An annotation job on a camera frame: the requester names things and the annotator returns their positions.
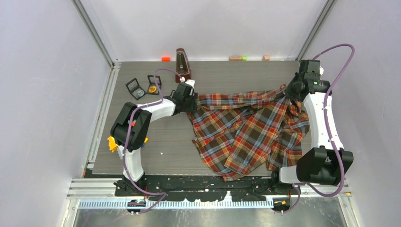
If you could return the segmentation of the plaid flannel shirt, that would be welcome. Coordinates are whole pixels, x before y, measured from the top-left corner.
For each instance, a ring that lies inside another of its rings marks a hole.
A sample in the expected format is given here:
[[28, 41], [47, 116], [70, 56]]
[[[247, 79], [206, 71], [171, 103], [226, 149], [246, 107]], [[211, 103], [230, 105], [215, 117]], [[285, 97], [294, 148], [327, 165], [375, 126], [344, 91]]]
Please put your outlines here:
[[188, 119], [203, 163], [226, 182], [261, 165], [271, 171], [296, 165], [309, 119], [302, 103], [287, 98], [285, 89], [200, 95]]

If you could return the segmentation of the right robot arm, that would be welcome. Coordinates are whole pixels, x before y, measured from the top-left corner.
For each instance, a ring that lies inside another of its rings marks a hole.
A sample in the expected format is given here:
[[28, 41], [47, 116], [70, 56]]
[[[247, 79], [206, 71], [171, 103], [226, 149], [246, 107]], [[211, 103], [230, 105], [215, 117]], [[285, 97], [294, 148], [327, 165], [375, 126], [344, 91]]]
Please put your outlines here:
[[321, 80], [323, 68], [318, 60], [302, 60], [287, 89], [286, 97], [301, 101], [309, 117], [311, 149], [295, 166], [272, 172], [270, 189], [276, 194], [299, 185], [336, 186], [337, 195], [345, 183], [345, 173], [354, 161], [353, 153], [346, 151], [338, 136], [332, 113], [332, 91], [329, 81]]

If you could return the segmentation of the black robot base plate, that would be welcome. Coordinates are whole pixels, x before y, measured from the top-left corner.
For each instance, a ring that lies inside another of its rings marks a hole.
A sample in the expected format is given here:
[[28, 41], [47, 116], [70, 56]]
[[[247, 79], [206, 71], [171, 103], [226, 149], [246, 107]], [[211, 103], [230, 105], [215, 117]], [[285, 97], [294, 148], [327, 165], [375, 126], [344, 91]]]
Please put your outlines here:
[[269, 176], [246, 176], [225, 182], [217, 175], [144, 175], [133, 186], [122, 177], [114, 182], [115, 195], [144, 196], [150, 201], [223, 201], [230, 196], [234, 202], [262, 201], [264, 196], [296, 196], [290, 185], [279, 184]]

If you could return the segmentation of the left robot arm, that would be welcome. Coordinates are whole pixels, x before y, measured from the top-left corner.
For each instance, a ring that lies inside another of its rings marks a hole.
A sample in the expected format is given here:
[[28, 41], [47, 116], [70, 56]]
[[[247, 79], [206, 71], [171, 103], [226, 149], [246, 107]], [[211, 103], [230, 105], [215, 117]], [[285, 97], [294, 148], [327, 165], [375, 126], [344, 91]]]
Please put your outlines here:
[[139, 196], [145, 190], [145, 183], [140, 180], [144, 175], [140, 151], [149, 125], [164, 117], [194, 112], [198, 100], [194, 84], [190, 79], [179, 83], [177, 89], [162, 100], [139, 106], [126, 102], [122, 107], [110, 130], [109, 149], [118, 152], [123, 161], [123, 175], [129, 179], [127, 190], [132, 195]]

